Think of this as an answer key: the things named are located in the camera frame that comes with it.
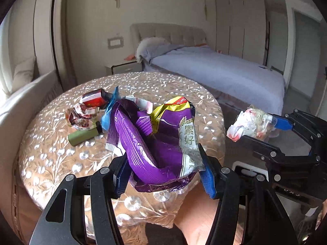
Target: tufted headboard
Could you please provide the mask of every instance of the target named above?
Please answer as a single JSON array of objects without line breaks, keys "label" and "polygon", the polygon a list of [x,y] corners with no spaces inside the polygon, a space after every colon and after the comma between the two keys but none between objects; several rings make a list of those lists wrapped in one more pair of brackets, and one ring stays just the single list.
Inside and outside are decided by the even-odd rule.
[{"label": "tufted headboard", "polygon": [[202,29],[175,24],[132,24],[130,26],[130,32],[135,50],[140,41],[148,37],[161,37],[173,44],[184,44],[186,46],[206,43],[206,35]]}]

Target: floral tablecloth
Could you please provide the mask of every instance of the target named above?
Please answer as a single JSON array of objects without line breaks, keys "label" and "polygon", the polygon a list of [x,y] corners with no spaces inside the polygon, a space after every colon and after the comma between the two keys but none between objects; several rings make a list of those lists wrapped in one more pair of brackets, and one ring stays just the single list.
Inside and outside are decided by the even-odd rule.
[{"label": "floral tablecloth", "polygon": [[[116,86],[119,86],[121,96],[143,98],[153,102],[155,107],[175,96],[187,98],[196,108],[199,142],[208,155],[223,162],[223,114],[217,101],[204,87],[180,76],[161,73],[140,72],[99,78],[74,87],[53,100],[31,122],[22,139],[19,152],[22,181],[41,209],[45,208],[66,175],[92,175],[101,167],[108,166],[115,157],[105,149],[105,134],[71,146],[67,136],[74,129],[66,123],[65,110],[78,103],[86,92],[98,88],[112,92]],[[182,190],[153,193],[137,192],[128,184],[125,194],[112,201],[125,244],[147,243],[146,222],[172,227],[187,192],[198,182],[199,176],[196,175]],[[87,235],[94,238],[90,197],[85,196],[84,200]]]}]

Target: wall switch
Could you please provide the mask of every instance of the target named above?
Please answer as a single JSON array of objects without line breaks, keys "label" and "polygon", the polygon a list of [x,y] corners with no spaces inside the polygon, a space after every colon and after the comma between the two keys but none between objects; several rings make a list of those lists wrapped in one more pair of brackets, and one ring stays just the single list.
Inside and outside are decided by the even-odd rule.
[{"label": "wall switch", "polygon": [[124,38],[123,37],[114,37],[108,39],[108,48],[115,49],[124,46]]}]

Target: beige couch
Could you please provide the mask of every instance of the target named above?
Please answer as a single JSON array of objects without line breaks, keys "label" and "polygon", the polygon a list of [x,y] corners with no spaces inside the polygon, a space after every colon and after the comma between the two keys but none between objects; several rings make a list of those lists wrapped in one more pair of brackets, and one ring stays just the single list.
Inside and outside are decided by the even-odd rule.
[{"label": "beige couch", "polygon": [[19,146],[31,120],[62,92],[56,71],[51,71],[15,92],[0,108],[0,210],[24,244],[29,243],[41,211],[20,179]]}]

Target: metal screw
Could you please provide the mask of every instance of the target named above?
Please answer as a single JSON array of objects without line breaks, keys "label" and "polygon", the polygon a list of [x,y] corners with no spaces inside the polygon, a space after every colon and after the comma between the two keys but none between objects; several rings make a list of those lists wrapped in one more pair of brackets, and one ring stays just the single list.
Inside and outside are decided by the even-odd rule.
[{"label": "metal screw", "polygon": [[109,172],[109,168],[108,167],[104,167],[104,168],[100,169],[100,173],[101,174],[106,174],[108,172]]},{"label": "metal screw", "polygon": [[66,176],[66,181],[71,181],[73,179],[74,179],[74,175],[72,175],[72,174],[69,174]]},{"label": "metal screw", "polygon": [[258,181],[264,181],[264,176],[262,176],[261,174],[257,175],[257,180]]},{"label": "metal screw", "polygon": [[274,176],[274,180],[275,180],[275,181],[280,181],[280,180],[281,180],[281,176],[280,176],[279,174],[276,174],[276,175]]},{"label": "metal screw", "polygon": [[228,174],[228,173],[230,173],[230,171],[231,170],[229,168],[227,168],[227,167],[221,168],[221,172],[224,173],[224,174]]}]

